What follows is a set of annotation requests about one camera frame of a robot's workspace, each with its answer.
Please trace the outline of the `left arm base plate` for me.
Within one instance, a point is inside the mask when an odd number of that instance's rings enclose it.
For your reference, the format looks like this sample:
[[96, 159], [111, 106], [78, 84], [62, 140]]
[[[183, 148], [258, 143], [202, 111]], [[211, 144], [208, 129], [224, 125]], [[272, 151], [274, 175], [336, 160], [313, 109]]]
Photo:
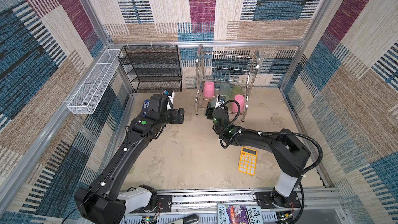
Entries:
[[155, 201], [155, 205], [150, 207], [138, 208], [130, 214], [155, 214], [158, 212], [161, 213], [170, 213], [172, 211], [172, 203], [173, 196], [172, 195], [157, 195], [157, 200]]

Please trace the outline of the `silver wire dish rack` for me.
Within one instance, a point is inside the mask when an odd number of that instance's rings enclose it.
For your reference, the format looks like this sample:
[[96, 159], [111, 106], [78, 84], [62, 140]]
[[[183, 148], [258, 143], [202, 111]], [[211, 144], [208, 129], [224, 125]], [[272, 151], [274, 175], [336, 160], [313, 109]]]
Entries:
[[199, 114], [199, 108], [205, 108], [205, 82], [213, 82], [215, 86], [221, 84], [239, 85], [243, 88], [244, 106], [240, 115], [245, 121], [249, 99], [252, 88], [255, 85], [263, 59], [259, 51], [255, 50], [252, 55], [241, 55], [235, 51], [212, 51], [206, 52], [203, 45], [199, 45], [195, 59], [195, 82], [196, 95], [194, 102], [195, 114]]

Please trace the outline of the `green translucent cup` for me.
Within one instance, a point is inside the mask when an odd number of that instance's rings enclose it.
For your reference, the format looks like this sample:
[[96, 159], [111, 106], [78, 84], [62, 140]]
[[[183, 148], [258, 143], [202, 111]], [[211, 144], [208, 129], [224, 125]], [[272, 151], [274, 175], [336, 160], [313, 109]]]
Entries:
[[221, 103], [225, 103], [229, 100], [230, 100], [230, 98], [228, 95], [221, 95]]
[[233, 99], [236, 95], [244, 95], [243, 87], [240, 85], [235, 85], [231, 89], [230, 97]]

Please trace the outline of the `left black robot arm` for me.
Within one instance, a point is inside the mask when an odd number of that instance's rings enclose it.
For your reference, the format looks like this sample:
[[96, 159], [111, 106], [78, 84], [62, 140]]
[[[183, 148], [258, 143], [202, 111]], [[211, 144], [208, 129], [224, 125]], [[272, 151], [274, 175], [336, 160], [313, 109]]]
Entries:
[[171, 90], [154, 94], [148, 109], [131, 121], [123, 142], [102, 173], [87, 189], [76, 191], [74, 200], [83, 218], [95, 224], [118, 224], [125, 214], [139, 208], [146, 212], [157, 208], [157, 190], [152, 187], [140, 185], [125, 193], [120, 190], [137, 158], [152, 140], [159, 138], [164, 127], [183, 123], [184, 110], [175, 109], [173, 100]]

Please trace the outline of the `pink cup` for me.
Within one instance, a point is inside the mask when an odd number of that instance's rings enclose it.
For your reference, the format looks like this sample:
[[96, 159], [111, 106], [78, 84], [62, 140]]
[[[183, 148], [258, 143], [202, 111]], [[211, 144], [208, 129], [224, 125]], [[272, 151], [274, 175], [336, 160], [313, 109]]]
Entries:
[[[245, 109], [245, 98], [244, 98], [244, 96], [241, 95], [241, 94], [237, 94], [234, 97], [233, 100], [235, 100], [239, 104], [239, 106], [240, 106], [240, 111], [239, 112], [242, 113], [244, 111], [244, 109]], [[230, 109], [231, 109], [231, 112], [236, 113], [238, 111], [238, 107], [237, 107], [236, 103], [234, 103], [234, 102], [230, 103]]]
[[204, 97], [207, 99], [210, 99], [214, 96], [214, 94], [215, 94], [214, 82], [205, 82], [204, 87], [203, 87], [203, 94], [204, 94]]

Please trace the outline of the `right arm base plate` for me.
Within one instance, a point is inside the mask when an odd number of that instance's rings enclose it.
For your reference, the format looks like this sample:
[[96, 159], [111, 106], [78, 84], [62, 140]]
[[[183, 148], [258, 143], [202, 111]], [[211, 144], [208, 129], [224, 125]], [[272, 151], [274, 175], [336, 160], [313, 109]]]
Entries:
[[302, 206], [296, 191], [293, 191], [289, 197], [284, 197], [276, 191], [259, 191], [252, 196], [262, 209], [300, 208]]

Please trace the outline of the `green translucent cup front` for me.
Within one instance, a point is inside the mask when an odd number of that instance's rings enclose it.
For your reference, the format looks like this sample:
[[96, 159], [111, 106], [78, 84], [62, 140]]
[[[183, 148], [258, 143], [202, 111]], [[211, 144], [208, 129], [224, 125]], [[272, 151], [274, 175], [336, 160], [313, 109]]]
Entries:
[[221, 103], [225, 103], [229, 100], [230, 100], [230, 98], [228, 95], [221, 95]]

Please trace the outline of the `teal textured cup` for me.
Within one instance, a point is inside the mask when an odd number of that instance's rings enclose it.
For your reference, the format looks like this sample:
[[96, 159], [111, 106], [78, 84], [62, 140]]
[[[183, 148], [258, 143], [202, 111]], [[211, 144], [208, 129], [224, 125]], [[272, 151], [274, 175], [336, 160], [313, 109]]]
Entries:
[[218, 98], [217, 97], [211, 101], [211, 107], [216, 108], [219, 105], [220, 104], [218, 103]]

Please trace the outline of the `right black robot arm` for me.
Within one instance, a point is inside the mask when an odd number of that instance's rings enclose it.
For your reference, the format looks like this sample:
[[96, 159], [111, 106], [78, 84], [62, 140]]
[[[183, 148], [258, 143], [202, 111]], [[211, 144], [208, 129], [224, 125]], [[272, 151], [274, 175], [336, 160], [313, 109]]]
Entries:
[[[270, 199], [275, 207], [285, 207], [290, 202], [293, 190], [301, 183], [301, 179], [308, 171], [318, 166], [323, 158], [323, 150], [319, 143], [306, 135], [283, 129], [279, 132], [262, 132], [235, 125], [239, 114], [230, 120], [227, 104], [235, 104], [235, 100], [217, 103], [212, 106], [207, 104], [205, 115], [213, 122], [213, 130], [219, 135], [222, 148], [229, 146], [250, 146], [271, 152], [280, 169], [276, 186], [270, 194]], [[313, 164], [306, 167], [311, 156], [311, 151], [299, 140], [304, 138], [310, 141], [318, 151], [318, 157]]]

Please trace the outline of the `teal translucent cup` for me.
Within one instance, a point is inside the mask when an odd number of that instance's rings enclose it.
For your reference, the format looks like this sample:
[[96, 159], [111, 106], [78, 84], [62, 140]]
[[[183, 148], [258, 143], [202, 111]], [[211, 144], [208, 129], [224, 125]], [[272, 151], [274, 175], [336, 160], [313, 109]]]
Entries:
[[219, 94], [220, 95], [230, 95], [231, 94], [231, 85], [228, 83], [222, 83], [219, 87]]

